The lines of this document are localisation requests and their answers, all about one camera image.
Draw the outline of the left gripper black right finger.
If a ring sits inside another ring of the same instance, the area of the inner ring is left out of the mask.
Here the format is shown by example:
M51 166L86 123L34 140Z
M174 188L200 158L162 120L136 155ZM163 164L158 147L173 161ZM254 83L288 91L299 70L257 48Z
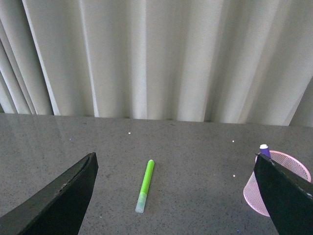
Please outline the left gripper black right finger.
M313 233L313 184L264 154L254 174L262 200L280 235Z

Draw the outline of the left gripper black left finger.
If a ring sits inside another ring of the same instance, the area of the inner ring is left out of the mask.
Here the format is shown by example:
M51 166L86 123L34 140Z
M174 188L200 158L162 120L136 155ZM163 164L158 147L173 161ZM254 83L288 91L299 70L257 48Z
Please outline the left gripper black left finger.
M98 162L90 153L0 218L2 235L76 235L89 206Z

